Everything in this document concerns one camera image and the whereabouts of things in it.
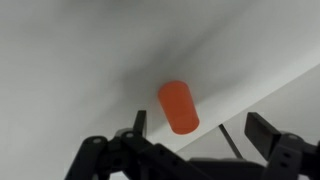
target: orange cylinder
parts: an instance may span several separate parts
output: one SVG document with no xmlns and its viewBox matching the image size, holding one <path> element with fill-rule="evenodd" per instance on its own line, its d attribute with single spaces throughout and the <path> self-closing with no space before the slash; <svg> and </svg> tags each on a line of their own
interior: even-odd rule
<svg viewBox="0 0 320 180">
<path fill-rule="evenodd" d="M 186 83 L 172 81 L 164 84 L 158 98 L 173 132 L 188 134 L 197 129 L 199 118 Z"/>
</svg>

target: metal rod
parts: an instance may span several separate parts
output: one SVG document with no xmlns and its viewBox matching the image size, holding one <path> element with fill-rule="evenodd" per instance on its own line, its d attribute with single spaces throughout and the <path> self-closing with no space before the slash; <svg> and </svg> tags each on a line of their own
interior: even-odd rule
<svg viewBox="0 0 320 180">
<path fill-rule="evenodd" d="M 229 135 L 228 131 L 226 130 L 226 128 L 224 127 L 223 124 L 219 125 L 219 129 L 222 132 L 222 134 L 224 135 L 224 137 L 226 138 L 229 146 L 231 147 L 233 153 L 236 155 L 237 158 L 239 159 L 243 159 L 243 156 L 241 155 L 239 149 L 237 148 L 237 146 L 234 144 L 231 136 Z"/>
</svg>

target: white wall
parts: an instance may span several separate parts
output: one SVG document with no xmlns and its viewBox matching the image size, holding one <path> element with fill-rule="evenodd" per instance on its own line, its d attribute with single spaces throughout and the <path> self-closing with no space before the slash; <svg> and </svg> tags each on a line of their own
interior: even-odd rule
<svg viewBox="0 0 320 180">
<path fill-rule="evenodd" d="M 3 179 L 62 179 L 85 137 L 140 108 L 148 138 L 181 149 L 317 65 L 319 20 L 317 0 L 1 1 Z M 157 103 L 172 79 L 202 121 L 188 136 Z"/>
<path fill-rule="evenodd" d="M 224 123 L 244 158 L 266 164 L 266 161 L 244 135 L 248 112 L 258 112 L 278 130 L 295 133 L 314 145 L 318 143 L 320 140 L 319 77 L 320 66 L 316 66 Z M 234 157 L 230 147 L 224 145 L 225 143 L 226 140 L 216 128 L 178 153 L 187 159 L 197 156 L 218 159 Z"/>
</svg>

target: orange foam block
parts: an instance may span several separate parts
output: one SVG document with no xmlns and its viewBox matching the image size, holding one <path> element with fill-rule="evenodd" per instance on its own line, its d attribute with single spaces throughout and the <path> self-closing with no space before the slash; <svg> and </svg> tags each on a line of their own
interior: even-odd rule
<svg viewBox="0 0 320 180">
<path fill-rule="evenodd" d="M 164 84 L 158 98 L 173 132 L 188 134 L 197 129 L 199 118 L 186 83 L 172 81 Z"/>
</svg>

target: screw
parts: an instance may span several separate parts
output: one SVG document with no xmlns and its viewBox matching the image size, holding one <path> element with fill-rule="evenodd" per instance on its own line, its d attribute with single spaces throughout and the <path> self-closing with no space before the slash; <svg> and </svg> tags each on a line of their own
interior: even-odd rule
<svg viewBox="0 0 320 180">
<path fill-rule="evenodd" d="M 132 138 L 133 136 L 134 136 L 133 133 L 128 133 L 128 134 L 126 135 L 127 138 Z"/>
<path fill-rule="evenodd" d="M 102 140 L 100 138 L 96 138 L 96 139 L 93 140 L 93 143 L 94 144 L 99 144 L 99 143 L 101 143 L 101 141 Z"/>
<path fill-rule="evenodd" d="M 292 134 L 290 134 L 290 135 L 289 135 L 289 138 L 290 138 L 290 139 L 294 139 L 294 140 L 297 140 L 297 139 L 298 139 L 298 137 L 297 137 L 297 136 L 292 135 Z"/>
</svg>

